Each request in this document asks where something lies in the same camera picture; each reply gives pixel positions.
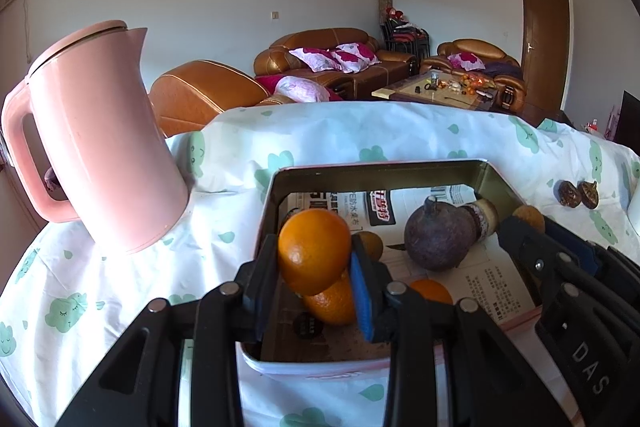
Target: leather armchair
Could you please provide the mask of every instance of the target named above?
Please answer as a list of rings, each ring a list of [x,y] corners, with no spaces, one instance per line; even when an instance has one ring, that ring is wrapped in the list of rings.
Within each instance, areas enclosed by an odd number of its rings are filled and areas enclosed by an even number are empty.
[[[306,64],[289,53],[289,50],[296,48],[328,50],[350,42],[366,44],[378,56],[381,63],[370,66],[360,73],[346,74],[340,71],[314,73]],[[378,41],[362,30],[325,28],[306,30],[279,38],[269,49],[255,58],[254,71],[256,76],[291,74],[309,78],[327,89],[333,89],[345,100],[367,100],[372,91],[415,74],[417,59],[412,54],[381,50]]]
[[[488,62],[504,62],[512,66],[520,67],[518,61],[507,55],[498,46],[479,39],[458,39],[453,42],[443,42],[438,46],[438,55],[424,58],[420,63],[420,73],[426,73],[431,69],[445,71],[451,74],[465,74],[467,71],[454,68],[449,62],[449,55],[469,52],[477,55],[485,64]],[[474,71],[474,74],[482,76],[482,71]],[[524,108],[527,96],[527,87],[524,82],[514,76],[499,74],[494,78],[498,89],[498,107],[519,114]]]
[[[149,99],[166,137],[198,131],[235,107],[294,103],[280,94],[270,96],[247,74],[213,60],[194,60],[162,74]]]

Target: newspaper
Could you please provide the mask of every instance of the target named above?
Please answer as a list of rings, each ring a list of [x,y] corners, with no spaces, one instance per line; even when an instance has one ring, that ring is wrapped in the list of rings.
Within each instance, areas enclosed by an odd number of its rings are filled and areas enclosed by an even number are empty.
[[[533,311],[536,306],[529,290],[495,233],[473,245],[458,267],[445,272],[427,271],[409,258],[404,251],[404,226],[428,196],[455,206],[476,201],[473,188],[467,185],[290,194],[280,207],[280,223],[306,208],[327,208],[342,217],[351,232],[370,230],[382,238],[380,261],[393,279],[407,284],[433,279],[447,288],[454,302],[463,297],[477,300],[499,325]]]

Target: coffee table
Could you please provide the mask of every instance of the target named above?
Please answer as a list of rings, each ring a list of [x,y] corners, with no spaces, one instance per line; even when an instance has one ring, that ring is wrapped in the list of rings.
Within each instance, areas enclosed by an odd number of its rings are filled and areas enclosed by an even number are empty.
[[[455,80],[460,82],[459,76],[453,76],[452,74],[444,73],[443,71],[438,71],[438,77],[441,80]],[[493,87],[482,88],[482,91],[489,93],[492,98],[486,98],[478,93],[473,95],[462,94],[461,92],[456,93],[447,88],[427,90],[425,89],[425,83],[428,78],[431,78],[431,71],[411,76],[387,87],[382,87],[371,94],[384,100],[434,103],[436,105],[447,105],[449,107],[469,109],[472,111],[489,111],[494,108],[497,89]],[[416,87],[420,88],[420,92],[416,92]]]

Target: pillow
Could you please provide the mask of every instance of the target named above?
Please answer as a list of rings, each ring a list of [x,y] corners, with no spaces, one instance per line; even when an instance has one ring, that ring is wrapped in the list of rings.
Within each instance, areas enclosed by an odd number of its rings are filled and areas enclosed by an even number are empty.
[[[352,55],[356,55],[356,57],[360,57],[362,60],[366,60],[369,66],[373,66],[374,64],[380,63],[380,61],[376,57],[376,54],[372,52],[371,49],[366,44],[362,44],[362,42],[352,42],[351,44],[340,44],[340,46],[336,46],[336,49],[342,50]]]
[[[311,68],[314,73],[320,71],[342,71],[340,64],[335,61],[327,50],[319,50],[317,48],[297,48],[290,50],[289,53],[294,57],[302,60]]]
[[[278,81],[275,92],[288,96],[295,102],[329,102],[329,92],[324,86],[298,76],[283,76]]]
[[[454,68],[462,68],[465,71],[484,70],[482,60],[473,53],[462,52],[447,57]]]
[[[508,74],[513,78],[517,78],[518,80],[523,80],[522,70],[514,66],[513,64],[508,64],[506,62],[488,62],[484,66],[484,74],[490,76],[491,78],[495,78],[499,74]]]
[[[281,79],[283,79],[285,76],[289,76],[290,78],[292,78],[292,76],[288,74],[267,74],[265,76],[256,76],[255,81],[258,82],[258,84],[260,84],[262,87],[264,87],[264,89],[266,89],[269,94],[273,94],[276,91],[276,86],[278,85],[278,82],[281,81]],[[335,91],[333,91],[332,89],[326,89],[326,90],[329,93],[329,102],[342,101],[342,97],[336,94]]]
[[[342,73],[360,73],[369,67],[369,63],[364,58],[351,53],[335,50],[331,52],[331,55],[340,64]]]

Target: kettle spout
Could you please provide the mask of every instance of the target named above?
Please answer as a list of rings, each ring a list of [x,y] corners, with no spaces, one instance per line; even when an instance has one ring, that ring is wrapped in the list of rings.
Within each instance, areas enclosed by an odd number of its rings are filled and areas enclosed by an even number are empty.
[[[140,55],[142,55],[142,45],[145,43],[147,28],[135,28],[127,31],[127,36],[131,41],[131,52],[137,63],[140,63]]]

